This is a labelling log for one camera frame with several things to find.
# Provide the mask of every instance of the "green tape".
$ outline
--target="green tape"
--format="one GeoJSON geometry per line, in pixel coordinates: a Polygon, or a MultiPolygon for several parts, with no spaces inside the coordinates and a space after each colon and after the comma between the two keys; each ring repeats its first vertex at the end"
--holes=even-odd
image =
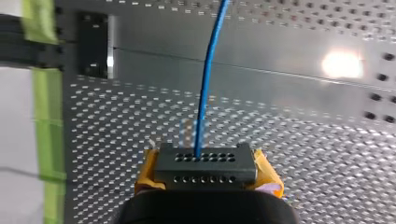
{"type": "Polygon", "coordinates": [[[57,69],[33,69],[35,137],[38,167],[44,181],[44,223],[64,223],[64,126],[62,74],[57,69]]]}
{"type": "Polygon", "coordinates": [[[22,0],[22,26],[27,40],[58,44],[52,0],[22,0]]]}

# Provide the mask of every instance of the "blue cable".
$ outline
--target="blue cable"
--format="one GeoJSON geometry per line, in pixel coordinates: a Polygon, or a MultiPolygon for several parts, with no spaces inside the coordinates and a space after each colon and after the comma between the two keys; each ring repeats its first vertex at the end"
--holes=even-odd
{"type": "Polygon", "coordinates": [[[229,0],[222,0],[218,16],[216,17],[215,26],[213,27],[212,36],[210,36],[210,42],[207,46],[206,57],[205,57],[205,67],[204,67],[204,76],[202,78],[202,87],[201,87],[201,96],[199,98],[199,107],[198,107],[198,119],[195,130],[195,146],[194,146],[194,157],[199,158],[201,156],[201,148],[203,142],[203,133],[204,133],[204,119],[205,119],[205,107],[207,101],[207,93],[209,90],[209,81],[210,81],[210,70],[212,69],[212,61],[215,55],[216,45],[219,40],[219,33],[221,30],[221,26],[224,22],[225,14],[227,12],[229,0]]]}

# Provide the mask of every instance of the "metal sheet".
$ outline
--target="metal sheet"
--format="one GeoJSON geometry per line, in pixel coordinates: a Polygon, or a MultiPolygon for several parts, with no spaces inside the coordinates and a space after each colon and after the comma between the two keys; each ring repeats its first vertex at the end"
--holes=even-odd
{"type": "MultiPolygon", "coordinates": [[[[61,38],[70,41],[64,120],[74,185],[66,223],[109,223],[133,195],[149,139],[191,146],[219,1],[57,2],[61,38]],[[114,18],[115,80],[75,77],[79,10],[114,18]]],[[[387,117],[396,108],[394,10],[380,0],[233,1],[213,68],[206,144],[264,148],[302,223],[396,222],[396,136],[387,117]]]]}
{"type": "MultiPolygon", "coordinates": [[[[180,91],[198,92],[200,89],[203,69],[200,62],[125,50],[115,50],[114,55],[115,66],[119,74],[123,74],[118,77],[122,82],[180,91]]],[[[210,85],[210,94],[225,102],[239,100],[282,106],[308,117],[327,113],[377,129],[387,126],[393,129],[394,126],[384,121],[385,116],[395,113],[396,104],[389,100],[394,91],[225,64],[213,66],[210,85]],[[381,100],[371,99],[372,94],[379,95],[381,100]],[[365,112],[374,113],[375,121],[379,122],[365,119],[365,112]]]]}
{"type": "MultiPolygon", "coordinates": [[[[149,139],[191,145],[195,94],[85,77],[67,85],[65,132],[74,185],[65,216],[70,223],[110,223],[133,196],[149,139]]],[[[396,221],[395,134],[239,103],[211,102],[206,145],[246,141],[263,148],[302,223],[396,221]]]]}
{"type": "MultiPolygon", "coordinates": [[[[69,1],[76,8],[114,14],[114,47],[203,60],[217,1],[69,1]]],[[[379,1],[312,3],[237,1],[229,10],[215,61],[311,77],[340,79],[394,89],[396,54],[394,5],[379,1]],[[323,71],[332,54],[352,54],[362,74],[337,76],[323,71]],[[378,74],[388,76],[378,80],[378,74]]]]}

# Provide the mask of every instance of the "metal wall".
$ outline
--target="metal wall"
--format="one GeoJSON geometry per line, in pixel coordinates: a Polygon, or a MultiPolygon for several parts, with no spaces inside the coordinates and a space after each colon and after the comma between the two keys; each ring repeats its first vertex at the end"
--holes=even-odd
{"type": "MultiPolygon", "coordinates": [[[[229,9],[213,67],[206,143],[263,147],[303,223],[396,221],[394,4],[265,0],[233,1],[229,9]]],[[[70,223],[112,220],[117,204],[132,195],[149,139],[191,143],[218,5],[57,1],[66,41],[69,177],[80,186],[68,191],[70,223]],[[111,16],[114,80],[77,76],[80,10],[111,16]]]]}

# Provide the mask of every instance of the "white surface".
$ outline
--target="white surface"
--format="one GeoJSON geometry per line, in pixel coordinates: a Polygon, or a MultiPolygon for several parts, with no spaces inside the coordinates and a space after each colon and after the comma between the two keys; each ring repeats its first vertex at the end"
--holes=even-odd
{"type": "Polygon", "coordinates": [[[43,223],[43,189],[37,178],[0,172],[0,223],[43,223]]]}
{"type": "Polygon", "coordinates": [[[0,166],[38,174],[32,75],[0,67],[0,166]]]}
{"type": "Polygon", "coordinates": [[[31,71],[0,67],[0,223],[42,223],[33,111],[31,71]]]}
{"type": "Polygon", "coordinates": [[[22,0],[0,0],[0,14],[22,16],[22,0]]]}

